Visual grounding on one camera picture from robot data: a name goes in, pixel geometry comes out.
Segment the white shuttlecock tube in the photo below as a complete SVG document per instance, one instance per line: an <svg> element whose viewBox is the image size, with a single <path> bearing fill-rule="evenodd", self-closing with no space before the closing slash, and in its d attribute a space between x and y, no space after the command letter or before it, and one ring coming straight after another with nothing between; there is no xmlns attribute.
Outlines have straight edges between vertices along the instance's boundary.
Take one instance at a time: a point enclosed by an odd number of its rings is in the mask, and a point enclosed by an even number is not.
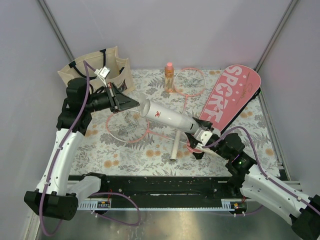
<svg viewBox="0 0 320 240"><path fill-rule="evenodd" d="M198 129L205 130L194 118L174 111L149 99L141 98L138 107L142 118L194 135Z"/></svg>

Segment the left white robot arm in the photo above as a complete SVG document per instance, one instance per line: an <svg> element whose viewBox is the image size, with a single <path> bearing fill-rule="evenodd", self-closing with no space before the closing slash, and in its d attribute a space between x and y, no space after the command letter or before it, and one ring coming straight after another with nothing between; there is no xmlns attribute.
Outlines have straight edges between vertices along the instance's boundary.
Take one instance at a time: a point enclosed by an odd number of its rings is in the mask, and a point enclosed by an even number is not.
<svg viewBox="0 0 320 240"><path fill-rule="evenodd" d="M109 82L103 92L90 92L90 83L82 77L67 83L62 110L57 120L55 143L49 162L34 191L27 191L24 202L40 218L71 220L78 205L91 195L107 195L107 177L102 173L87 173L78 183L68 187L72 162L81 144L92 113L109 109L112 113L139 106L139 102L126 96Z"/></svg>

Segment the pink racket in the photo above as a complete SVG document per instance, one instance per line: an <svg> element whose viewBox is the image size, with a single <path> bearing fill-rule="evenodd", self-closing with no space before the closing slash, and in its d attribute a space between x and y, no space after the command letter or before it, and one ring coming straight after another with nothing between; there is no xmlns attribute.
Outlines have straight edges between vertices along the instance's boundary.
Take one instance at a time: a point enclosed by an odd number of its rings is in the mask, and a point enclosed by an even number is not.
<svg viewBox="0 0 320 240"><path fill-rule="evenodd" d="M136 110L126 110L111 114L107 118L106 129L113 138L128 144L137 143L150 135L175 140L164 133L151 131L150 121L141 117Z"/></svg>
<svg viewBox="0 0 320 240"><path fill-rule="evenodd" d="M203 93L206 87L206 77L204 73L194 67L186 67L181 69L178 73L175 74L173 78L173 92L178 93L184 97L184 104L181 109L183 114L188 98L196 97Z"/></svg>

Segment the pink racket cover bag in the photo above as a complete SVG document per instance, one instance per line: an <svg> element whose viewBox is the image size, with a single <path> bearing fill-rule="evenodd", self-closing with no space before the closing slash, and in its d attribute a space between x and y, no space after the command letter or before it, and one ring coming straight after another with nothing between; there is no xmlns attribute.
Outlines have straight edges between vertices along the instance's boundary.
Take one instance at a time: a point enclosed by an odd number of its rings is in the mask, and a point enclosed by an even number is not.
<svg viewBox="0 0 320 240"><path fill-rule="evenodd" d="M228 66L219 76L199 116L223 133L260 93L261 77L244 65Z"/></svg>

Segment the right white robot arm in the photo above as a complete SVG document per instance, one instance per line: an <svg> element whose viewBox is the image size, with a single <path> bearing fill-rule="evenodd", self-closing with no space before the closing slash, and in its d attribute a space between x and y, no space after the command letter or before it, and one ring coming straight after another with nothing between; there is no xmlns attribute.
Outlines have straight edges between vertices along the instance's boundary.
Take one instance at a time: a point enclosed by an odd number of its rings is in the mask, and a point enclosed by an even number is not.
<svg viewBox="0 0 320 240"><path fill-rule="evenodd" d="M252 199L283 218L303 240L320 237L320 197L313 197L294 189L265 170L258 156L245 153L245 145L235 128L221 136L214 132L212 123L195 118L192 129L186 133L192 149L208 150L227 160L231 173L227 181L228 194Z"/></svg>

